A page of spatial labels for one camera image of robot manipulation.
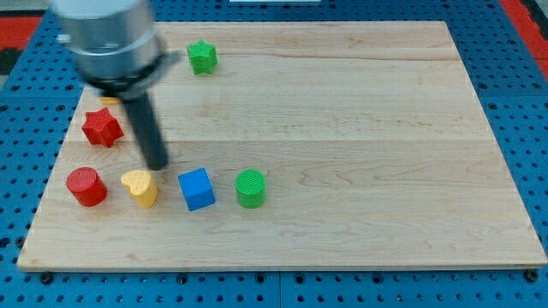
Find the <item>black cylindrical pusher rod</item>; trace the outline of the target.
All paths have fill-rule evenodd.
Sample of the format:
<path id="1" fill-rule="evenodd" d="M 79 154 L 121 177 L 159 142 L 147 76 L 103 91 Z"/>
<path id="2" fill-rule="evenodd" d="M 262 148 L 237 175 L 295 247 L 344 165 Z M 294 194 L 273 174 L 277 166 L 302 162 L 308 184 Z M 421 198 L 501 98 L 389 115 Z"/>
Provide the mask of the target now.
<path id="1" fill-rule="evenodd" d="M 133 129 L 140 151 L 150 170 L 160 170 L 169 163 L 169 155 L 148 94 L 123 99 L 122 106 Z"/>

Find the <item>yellow block behind arm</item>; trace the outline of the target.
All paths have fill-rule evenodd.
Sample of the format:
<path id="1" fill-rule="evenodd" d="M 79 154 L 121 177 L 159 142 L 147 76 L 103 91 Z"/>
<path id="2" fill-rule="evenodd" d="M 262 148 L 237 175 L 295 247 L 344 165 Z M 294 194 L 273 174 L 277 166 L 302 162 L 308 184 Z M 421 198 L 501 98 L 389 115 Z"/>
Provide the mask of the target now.
<path id="1" fill-rule="evenodd" d="M 103 105 L 117 105 L 120 103 L 120 100 L 113 97 L 101 97 L 100 102 Z"/>

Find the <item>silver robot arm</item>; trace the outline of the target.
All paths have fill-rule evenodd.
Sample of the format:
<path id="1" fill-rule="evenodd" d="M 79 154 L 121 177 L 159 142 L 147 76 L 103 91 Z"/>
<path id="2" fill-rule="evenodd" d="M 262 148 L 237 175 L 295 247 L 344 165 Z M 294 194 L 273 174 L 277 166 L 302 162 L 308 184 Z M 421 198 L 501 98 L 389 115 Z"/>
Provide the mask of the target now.
<path id="1" fill-rule="evenodd" d="M 81 78 L 104 95 L 118 98 L 146 166 L 169 163 L 164 139 L 148 96 L 179 54 L 159 37 L 147 0 L 51 0 L 61 23 L 60 44 L 73 54 Z"/>

